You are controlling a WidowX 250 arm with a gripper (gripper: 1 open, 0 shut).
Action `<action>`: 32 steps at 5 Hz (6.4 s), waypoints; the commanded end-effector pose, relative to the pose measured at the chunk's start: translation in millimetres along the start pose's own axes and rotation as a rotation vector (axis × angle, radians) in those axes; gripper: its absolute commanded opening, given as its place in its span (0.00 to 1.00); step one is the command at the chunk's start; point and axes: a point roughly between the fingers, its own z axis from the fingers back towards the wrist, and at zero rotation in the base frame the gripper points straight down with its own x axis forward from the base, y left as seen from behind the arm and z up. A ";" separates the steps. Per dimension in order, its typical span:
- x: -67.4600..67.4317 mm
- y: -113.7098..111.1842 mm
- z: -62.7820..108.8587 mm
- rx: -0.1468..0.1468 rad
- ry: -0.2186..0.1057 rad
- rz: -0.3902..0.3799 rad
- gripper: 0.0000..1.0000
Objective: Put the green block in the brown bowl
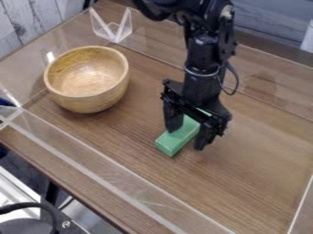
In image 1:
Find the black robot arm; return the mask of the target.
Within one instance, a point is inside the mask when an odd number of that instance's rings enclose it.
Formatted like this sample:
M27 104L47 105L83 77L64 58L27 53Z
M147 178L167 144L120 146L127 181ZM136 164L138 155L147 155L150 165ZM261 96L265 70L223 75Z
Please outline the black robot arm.
M142 15L160 22L167 18L183 27L187 58L184 80L163 81L166 130L182 128L183 118L199 123L194 149L200 151L222 136L233 115L221 103L229 59L235 55L235 6L231 0L132 0Z

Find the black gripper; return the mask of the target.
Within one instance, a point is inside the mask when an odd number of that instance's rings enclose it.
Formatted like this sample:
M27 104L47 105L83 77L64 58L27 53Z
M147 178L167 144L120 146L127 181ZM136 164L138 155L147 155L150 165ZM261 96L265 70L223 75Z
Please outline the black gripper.
M184 73L182 82L163 80L163 120L164 128L172 133L183 124L183 113L199 123L194 149L202 151L212 144L216 136L223 136L233 115L221 103L226 68L211 74Z

